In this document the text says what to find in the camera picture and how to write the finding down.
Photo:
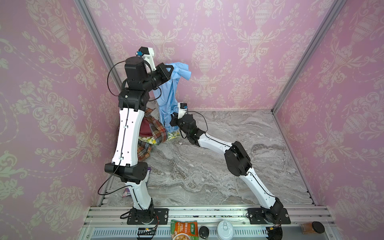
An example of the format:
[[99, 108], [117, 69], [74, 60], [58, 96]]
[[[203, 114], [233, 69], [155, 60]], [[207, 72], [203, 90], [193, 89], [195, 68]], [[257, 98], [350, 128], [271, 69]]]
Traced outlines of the light blue shirt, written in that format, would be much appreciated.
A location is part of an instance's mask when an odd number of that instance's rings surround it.
[[154, 96], [157, 99], [159, 109], [159, 121], [163, 124], [168, 134], [176, 132], [179, 128], [172, 127], [170, 122], [172, 114], [178, 113], [178, 101], [176, 100], [176, 91], [181, 78], [187, 81], [191, 78], [189, 65], [184, 63], [172, 63], [174, 70], [171, 79], [162, 84], [157, 90], [154, 90]]

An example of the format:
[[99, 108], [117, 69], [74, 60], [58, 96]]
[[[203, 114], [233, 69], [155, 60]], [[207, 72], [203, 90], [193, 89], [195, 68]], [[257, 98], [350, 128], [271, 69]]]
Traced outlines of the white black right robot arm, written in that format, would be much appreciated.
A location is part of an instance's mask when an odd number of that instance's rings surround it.
[[179, 114], [173, 113], [170, 125], [178, 127], [192, 145], [209, 149], [223, 156], [229, 172], [241, 178], [256, 196], [262, 209], [263, 218], [272, 224], [279, 225], [282, 223], [283, 204], [260, 180], [253, 168], [251, 158], [240, 142], [229, 143], [212, 137], [197, 127], [192, 114], [184, 114], [179, 117]]

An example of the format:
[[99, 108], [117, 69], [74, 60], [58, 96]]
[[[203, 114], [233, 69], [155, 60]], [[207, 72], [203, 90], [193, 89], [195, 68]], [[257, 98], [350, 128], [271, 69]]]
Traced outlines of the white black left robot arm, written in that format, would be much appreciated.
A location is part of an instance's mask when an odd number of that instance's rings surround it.
[[150, 197], [145, 178], [147, 163], [138, 157], [139, 133], [145, 115], [150, 91], [171, 79], [174, 67], [160, 63], [148, 72], [150, 64], [142, 57], [125, 60], [127, 78], [122, 82], [118, 94], [119, 133], [117, 146], [111, 163], [105, 165], [105, 172], [126, 183], [132, 195], [136, 211], [150, 211], [153, 200]]

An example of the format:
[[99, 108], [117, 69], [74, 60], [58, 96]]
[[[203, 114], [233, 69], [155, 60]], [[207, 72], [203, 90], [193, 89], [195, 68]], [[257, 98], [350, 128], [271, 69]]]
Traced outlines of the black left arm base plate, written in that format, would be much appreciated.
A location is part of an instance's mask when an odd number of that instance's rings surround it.
[[127, 225], [166, 225], [168, 223], [169, 209], [159, 208], [153, 210], [131, 209], [127, 217]]

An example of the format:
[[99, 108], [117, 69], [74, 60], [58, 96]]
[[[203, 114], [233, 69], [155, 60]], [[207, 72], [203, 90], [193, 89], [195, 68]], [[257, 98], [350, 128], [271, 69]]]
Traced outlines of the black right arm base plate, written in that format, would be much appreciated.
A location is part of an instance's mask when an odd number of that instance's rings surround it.
[[248, 208], [246, 217], [249, 219], [251, 225], [289, 225], [291, 219], [288, 211], [283, 208], [277, 216], [268, 213], [262, 208]]

